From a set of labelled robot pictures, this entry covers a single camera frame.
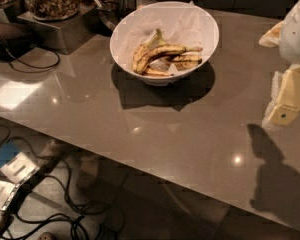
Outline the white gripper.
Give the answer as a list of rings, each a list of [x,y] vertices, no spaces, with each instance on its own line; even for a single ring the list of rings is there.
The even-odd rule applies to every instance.
[[[284,22],[277,23],[261,36],[259,44],[268,48],[279,45],[282,58],[298,63],[292,64],[284,73],[274,73],[271,102],[265,112],[266,127],[287,126],[300,113],[300,0]]]

